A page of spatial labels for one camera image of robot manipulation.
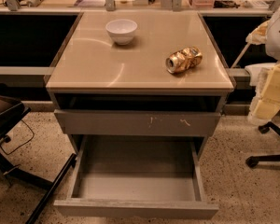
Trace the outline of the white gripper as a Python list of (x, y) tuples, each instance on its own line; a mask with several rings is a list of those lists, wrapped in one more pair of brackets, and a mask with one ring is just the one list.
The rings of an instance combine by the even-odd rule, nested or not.
[[(266, 43), (268, 21), (263, 22), (251, 33), (245, 41), (249, 44)], [(280, 61), (272, 68), (262, 68), (256, 85), (256, 95), (249, 107), (248, 120), (254, 125), (264, 125), (280, 110)]]

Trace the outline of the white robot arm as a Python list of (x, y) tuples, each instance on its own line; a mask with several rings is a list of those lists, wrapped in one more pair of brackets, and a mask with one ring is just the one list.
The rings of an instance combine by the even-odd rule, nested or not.
[(248, 113), (248, 120), (262, 126), (280, 110), (280, 7), (245, 39), (249, 44), (265, 45), (266, 54), (276, 59), (272, 68), (262, 68)]

